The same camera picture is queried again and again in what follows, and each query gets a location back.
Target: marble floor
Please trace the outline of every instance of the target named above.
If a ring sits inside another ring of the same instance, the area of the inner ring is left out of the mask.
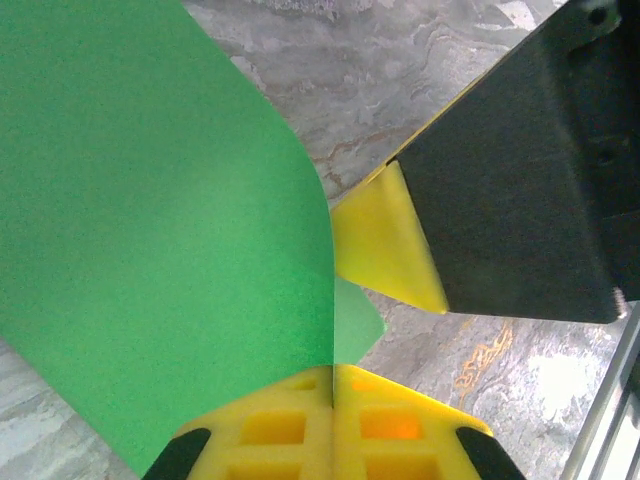
[[[338,200],[562,1],[195,0]],[[484,419],[530,480],[557,478],[624,327],[435,316],[389,323],[362,366]],[[136,478],[0,341],[0,478]]]

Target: yellow foam block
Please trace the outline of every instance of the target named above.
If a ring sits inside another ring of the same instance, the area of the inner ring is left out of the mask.
[[[339,276],[423,310],[448,310],[397,161],[349,192],[331,223]]]
[[[189,422],[144,480],[480,480],[456,430],[490,434],[484,423],[349,365],[332,406],[332,375],[307,370]]]

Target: green sheet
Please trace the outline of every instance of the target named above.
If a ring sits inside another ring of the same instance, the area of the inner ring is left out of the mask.
[[[334,361],[357,364],[386,324],[358,285],[336,277],[335,292]]]
[[[177,1],[0,14],[0,335],[142,474],[182,423],[334,359],[321,184]],[[355,359],[381,322],[341,291]]]

